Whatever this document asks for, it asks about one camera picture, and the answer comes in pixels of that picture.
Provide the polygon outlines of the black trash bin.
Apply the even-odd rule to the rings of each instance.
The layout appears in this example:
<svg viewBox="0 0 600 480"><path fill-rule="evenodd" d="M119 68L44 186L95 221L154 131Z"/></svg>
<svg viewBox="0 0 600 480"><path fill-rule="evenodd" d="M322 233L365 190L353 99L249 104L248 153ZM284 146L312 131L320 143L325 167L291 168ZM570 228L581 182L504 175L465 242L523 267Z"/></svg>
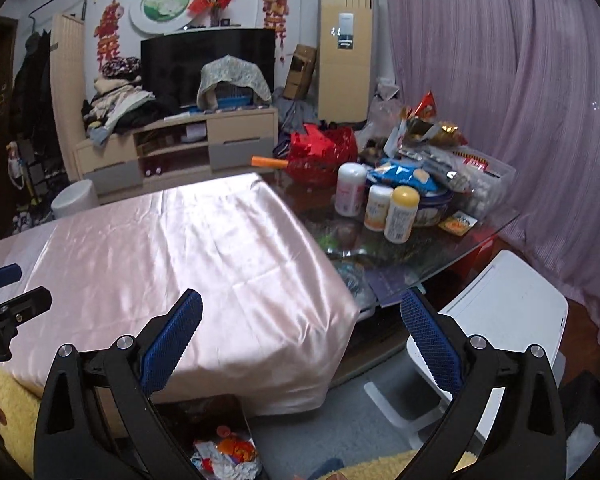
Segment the black trash bin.
<svg viewBox="0 0 600 480"><path fill-rule="evenodd" d="M254 462L236 465L215 446L219 440L216 434L217 426L229 426L230 430L256 446L237 396L223 394L211 398L163 403L157 405L157 412L174 441L205 479L268 478L258 449L259 456Z"/></svg>

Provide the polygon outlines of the white plastic chair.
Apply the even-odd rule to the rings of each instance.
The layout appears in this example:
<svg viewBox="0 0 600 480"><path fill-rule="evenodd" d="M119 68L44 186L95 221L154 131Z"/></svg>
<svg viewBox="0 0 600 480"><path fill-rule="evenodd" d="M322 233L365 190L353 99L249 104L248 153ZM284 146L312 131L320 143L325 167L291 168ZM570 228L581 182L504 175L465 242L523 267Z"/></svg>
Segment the white plastic chair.
<svg viewBox="0 0 600 480"><path fill-rule="evenodd" d="M555 382L562 380L566 358L559 347L568 320L568 301L513 252L499 252L442 312L454 318L466 335L483 336L494 348L523 352L534 344L542 347ZM408 420L398 414L372 382L364 385L364 391L392 426L407 432L411 447L419 448L419 431L442 417L452 396L437 386L415 341L409 339L405 348L416 372L440 396L438 405L419 418Z"/></svg>

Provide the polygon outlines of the white round stool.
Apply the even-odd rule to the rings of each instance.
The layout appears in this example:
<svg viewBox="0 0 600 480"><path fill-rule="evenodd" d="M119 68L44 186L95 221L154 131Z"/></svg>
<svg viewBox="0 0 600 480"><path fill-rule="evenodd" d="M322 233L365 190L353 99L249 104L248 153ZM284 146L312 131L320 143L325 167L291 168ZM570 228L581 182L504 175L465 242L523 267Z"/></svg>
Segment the white round stool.
<svg viewBox="0 0 600 480"><path fill-rule="evenodd" d="M55 219L66 218L78 212L97 208L99 201L95 185L85 179L62 190L50 205Z"/></svg>

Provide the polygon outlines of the pink satin tablecloth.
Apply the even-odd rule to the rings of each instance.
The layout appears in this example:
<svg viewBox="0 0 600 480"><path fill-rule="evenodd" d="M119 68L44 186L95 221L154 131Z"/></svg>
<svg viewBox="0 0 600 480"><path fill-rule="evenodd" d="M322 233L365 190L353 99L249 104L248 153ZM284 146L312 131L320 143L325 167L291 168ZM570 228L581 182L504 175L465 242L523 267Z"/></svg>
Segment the pink satin tablecloth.
<svg viewBox="0 0 600 480"><path fill-rule="evenodd" d="M234 394L251 415L319 408L358 306L317 242L256 174L170 188L0 241L50 310L24 324L6 367L41 393L62 344L108 347L166 313L187 289L204 313L158 403Z"/></svg>

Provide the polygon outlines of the pile of clothes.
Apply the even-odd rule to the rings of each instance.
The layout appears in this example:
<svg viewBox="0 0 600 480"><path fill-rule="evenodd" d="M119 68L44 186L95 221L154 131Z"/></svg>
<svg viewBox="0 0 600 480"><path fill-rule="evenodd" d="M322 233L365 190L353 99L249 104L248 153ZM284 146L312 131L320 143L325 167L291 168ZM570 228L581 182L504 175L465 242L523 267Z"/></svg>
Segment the pile of clothes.
<svg viewBox="0 0 600 480"><path fill-rule="evenodd" d="M139 58L113 58L94 80L95 96L82 107L86 136L95 148L109 137L147 126L178 111L168 96L145 90Z"/></svg>

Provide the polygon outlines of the clear plastic storage box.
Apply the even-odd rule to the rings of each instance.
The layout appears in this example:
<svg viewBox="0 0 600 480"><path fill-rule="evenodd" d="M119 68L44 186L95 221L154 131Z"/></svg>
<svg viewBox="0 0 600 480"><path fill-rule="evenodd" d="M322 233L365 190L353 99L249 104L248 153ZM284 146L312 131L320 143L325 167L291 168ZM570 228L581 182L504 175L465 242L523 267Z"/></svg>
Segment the clear plastic storage box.
<svg viewBox="0 0 600 480"><path fill-rule="evenodd" d="M469 146L453 148L451 153L460 164L460 171L469 180L469 192L456 194L454 205L471 217L482 220L508 199L517 170Z"/></svg>

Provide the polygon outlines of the yellow cap white bottle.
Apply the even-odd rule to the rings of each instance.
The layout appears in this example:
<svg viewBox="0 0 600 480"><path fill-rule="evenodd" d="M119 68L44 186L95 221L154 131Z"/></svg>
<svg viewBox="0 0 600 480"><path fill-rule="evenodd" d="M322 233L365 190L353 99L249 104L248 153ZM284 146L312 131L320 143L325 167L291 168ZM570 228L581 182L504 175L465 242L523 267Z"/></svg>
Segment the yellow cap white bottle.
<svg viewBox="0 0 600 480"><path fill-rule="evenodd" d="M392 191L384 235L392 244L404 244L411 235L419 206L419 192L410 186Z"/></svg>

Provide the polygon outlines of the orange label white bottle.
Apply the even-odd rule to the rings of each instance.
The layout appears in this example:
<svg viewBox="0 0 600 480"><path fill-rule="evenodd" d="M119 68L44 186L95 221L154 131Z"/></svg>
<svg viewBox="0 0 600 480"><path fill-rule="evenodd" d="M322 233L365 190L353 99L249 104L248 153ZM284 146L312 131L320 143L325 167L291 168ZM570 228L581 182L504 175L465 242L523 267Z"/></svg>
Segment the orange label white bottle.
<svg viewBox="0 0 600 480"><path fill-rule="evenodd" d="M374 232L385 229L393 189L385 185L374 184L367 196L364 214L364 226Z"/></svg>

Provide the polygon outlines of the beige TV cabinet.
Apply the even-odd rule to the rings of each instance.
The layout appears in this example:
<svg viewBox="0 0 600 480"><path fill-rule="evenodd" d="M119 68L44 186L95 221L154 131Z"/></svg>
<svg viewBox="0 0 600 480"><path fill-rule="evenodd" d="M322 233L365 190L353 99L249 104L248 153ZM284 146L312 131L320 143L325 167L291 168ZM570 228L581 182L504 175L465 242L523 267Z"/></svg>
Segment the beige TV cabinet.
<svg viewBox="0 0 600 480"><path fill-rule="evenodd" d="M112 134L102 148L90 140L74 149L79 177L93 182L103 203L116 202L254 170L278 141L275 107L181 114Z"/></svg>

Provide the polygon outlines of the blue snack bag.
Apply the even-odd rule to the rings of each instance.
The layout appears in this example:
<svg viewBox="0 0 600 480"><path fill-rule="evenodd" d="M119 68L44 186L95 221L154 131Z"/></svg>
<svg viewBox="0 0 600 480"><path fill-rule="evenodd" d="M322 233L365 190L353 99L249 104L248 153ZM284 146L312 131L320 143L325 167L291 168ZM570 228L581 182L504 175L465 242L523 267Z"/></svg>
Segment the blue snack bag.
<svg viewBox="0 0 600 480"><path fill-rule="evenodd" d="M422 196L442 192L441 185L425 169L393 159L381 159L380 164L367 174L367 180L389 188L409 186Z"/></svg>

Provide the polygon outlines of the black television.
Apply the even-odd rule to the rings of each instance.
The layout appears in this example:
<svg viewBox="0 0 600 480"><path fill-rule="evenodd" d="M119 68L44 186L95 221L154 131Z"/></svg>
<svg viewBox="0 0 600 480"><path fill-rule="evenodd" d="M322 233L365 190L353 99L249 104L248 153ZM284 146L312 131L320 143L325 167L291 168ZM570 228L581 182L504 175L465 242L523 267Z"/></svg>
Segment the black television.
<svg viewBox="0 0 600 480"><path fill-rule="evenodd" d="M247 87L266 101L274 89L275 34L266 28L215 27L140 43L143 88L179 107L196 105L216 84Z"/></svg>

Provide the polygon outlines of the pink label white bottle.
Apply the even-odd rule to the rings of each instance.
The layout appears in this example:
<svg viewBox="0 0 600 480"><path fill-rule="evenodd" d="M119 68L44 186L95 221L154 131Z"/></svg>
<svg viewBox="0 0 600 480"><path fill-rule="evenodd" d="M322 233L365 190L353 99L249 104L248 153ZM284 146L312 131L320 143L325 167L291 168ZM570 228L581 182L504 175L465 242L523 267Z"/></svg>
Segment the pink label white bottle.
<svg viewBox="0 0 600 480"><path fill-rule="evenodd" d="M356 217L361 209L367 177L366 167L346 162L338 170L335 209L343 217Z"/></svg>

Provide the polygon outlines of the orange toy stick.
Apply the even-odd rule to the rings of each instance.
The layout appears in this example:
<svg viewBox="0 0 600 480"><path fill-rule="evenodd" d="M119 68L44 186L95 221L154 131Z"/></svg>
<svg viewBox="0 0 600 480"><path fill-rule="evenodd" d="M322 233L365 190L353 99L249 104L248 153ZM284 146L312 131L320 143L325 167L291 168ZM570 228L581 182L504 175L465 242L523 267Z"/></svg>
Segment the orange toy stick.
<svg viewBox="0 0 600 480"><path fill-rule="evenodd" d="M253 167L259 167L259 168L284 170L288 167L289 162L286 159L252 156L251 157L251 165Z"/></svg>

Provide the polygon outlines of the red perforated basket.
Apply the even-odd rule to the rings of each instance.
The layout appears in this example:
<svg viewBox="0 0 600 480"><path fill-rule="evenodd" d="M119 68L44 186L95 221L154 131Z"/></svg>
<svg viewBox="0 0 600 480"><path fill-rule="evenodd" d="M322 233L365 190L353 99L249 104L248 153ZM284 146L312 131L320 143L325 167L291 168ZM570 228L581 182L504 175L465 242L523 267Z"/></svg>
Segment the red perforated basket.
<svg viewBox="0 0 600 480"><path fill-rule="evenodd" d="M302 132L290 137L287 174L310 188L330 188L343 164L358 160L358 144L351 127L323 130L319 125L304 124Z"/></svg>

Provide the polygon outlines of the purple curtain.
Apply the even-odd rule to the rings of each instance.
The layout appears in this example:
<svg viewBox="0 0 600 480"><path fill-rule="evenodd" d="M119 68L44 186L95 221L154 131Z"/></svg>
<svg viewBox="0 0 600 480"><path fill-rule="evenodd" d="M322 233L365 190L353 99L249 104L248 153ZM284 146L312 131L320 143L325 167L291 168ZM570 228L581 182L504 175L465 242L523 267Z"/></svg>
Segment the purple curtain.
<svg viewBox="0 0 600 480"><path fill-rule="evenodd" d="M600 342L600 7L595 0L388 0L402 98L507 162L507 239L584 304Z"/></svg>

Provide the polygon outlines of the cardboard box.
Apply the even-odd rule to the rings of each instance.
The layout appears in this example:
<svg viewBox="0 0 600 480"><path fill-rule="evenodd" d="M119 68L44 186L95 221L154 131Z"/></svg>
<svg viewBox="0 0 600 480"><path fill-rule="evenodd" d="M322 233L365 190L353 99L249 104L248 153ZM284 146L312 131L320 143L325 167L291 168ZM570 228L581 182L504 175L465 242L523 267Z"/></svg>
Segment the cardboard box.
<svg viewBox="0 0 600 480"><path fill-rule="evenodd" d="M289 72L283 91L287 100L303 100L309 92L317 58L314 47L298 44L291 57Z"/></svg>

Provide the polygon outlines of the beige standing air conditioner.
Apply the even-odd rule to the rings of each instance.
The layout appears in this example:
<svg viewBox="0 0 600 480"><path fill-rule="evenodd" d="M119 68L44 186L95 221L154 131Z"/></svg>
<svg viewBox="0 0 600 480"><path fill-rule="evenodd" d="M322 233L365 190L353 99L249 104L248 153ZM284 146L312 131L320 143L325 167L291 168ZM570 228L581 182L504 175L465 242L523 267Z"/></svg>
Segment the beige standing air conditioner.
<svg viewBox="0 0 600 480"><path fill-rule="evenodd" d="M377 0L320 0L317 115L364 122L376 80Z"/></svg>

